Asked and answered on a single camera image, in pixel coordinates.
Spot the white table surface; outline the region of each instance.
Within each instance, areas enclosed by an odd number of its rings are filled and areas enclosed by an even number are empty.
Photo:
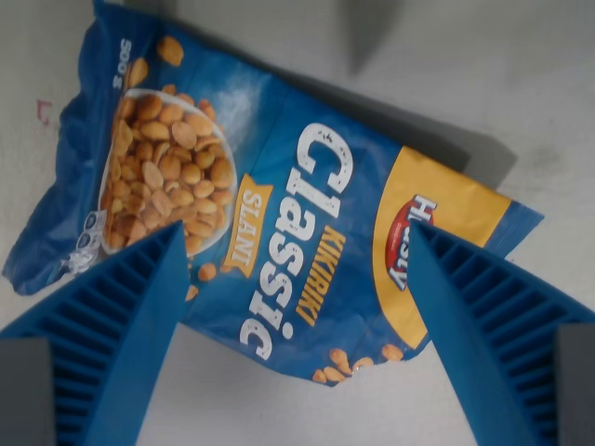
[[[510,258],[595,308],[592,2],[149,3],[275,66],[441,123],[435,128],[470,152],[471,176],[489,178],[497,164],[473,141],[497,141],[518,157],[498,190],[546,215]],[[0,2],[2,264],[53,182],[58,117],[78,91],[78,52],[91,21],[90,1]],[[47,126],[37,119],[38,100],[52,104],[44,109]],[[467,132],[483,139],[466,138]],[[46,294],[20,297],[1,279],[0,326]],[[329,389],[276,374],[180,326],[139,444],[470,445],[474,439],[432,345],[413,361],[365,370]]]

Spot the bowl of peanuts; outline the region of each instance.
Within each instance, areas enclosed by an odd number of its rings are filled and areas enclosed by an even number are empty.
[[[194,256],[229,228],[238,191],[233,154],[210,102],[197,105],[148,89],[122,98],[99,190],[107,254],[183,220]]]

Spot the peanut bag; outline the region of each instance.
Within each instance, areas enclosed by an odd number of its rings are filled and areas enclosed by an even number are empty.
[[[20,294],[183,220],[183,323],[332,386],[429,342],[412,220],[505,256],[542,218],[175,26],[100,1],[96,16],[56,183],[4,266]]]

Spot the brand logo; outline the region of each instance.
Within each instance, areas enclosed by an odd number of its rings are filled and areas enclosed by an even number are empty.
[[[401,291],[407,287],[407,259],[409,258],[409,224],[411,220],[420,220],[434,224],[432,212],[435,202],[421,195],[414,195],[407,202],[390,226],[386,247],[387,272]]]

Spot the blue plastic gripper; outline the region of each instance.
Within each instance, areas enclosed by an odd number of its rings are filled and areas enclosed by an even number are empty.
[[[408,286],[478,444],[557,442],[554,335],[595,313],[432,226],[410,229]]]
[[[78,276],[0,332],[49,341],[59,446],[135,444],[189,286],[178,223]]]

